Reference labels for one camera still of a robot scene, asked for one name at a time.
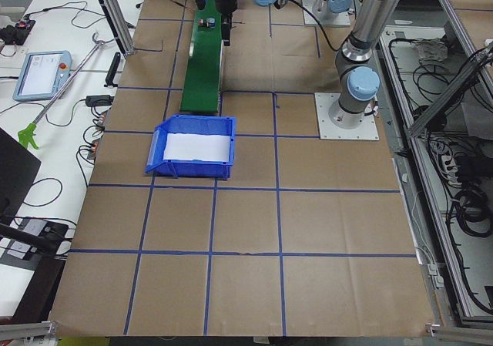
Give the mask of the side silver robot arm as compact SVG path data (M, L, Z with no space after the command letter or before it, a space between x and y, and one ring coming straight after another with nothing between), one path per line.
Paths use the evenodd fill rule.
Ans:
M259 6L274 5L281 9L289 0L254 0ZM357 128L368 103L380 87L380 78L367 62L379 39L386 21L399 0L364 0L354 27L336 54L336 68L340 76L341 94L330 107L332 123L343 129Z

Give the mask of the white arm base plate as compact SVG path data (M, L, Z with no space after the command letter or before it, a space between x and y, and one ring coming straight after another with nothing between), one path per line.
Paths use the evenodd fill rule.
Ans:
M361 114L342 110L340 93L314 93L320 138L324 140L378 141L379 135L374 115L366 116L371 106Z

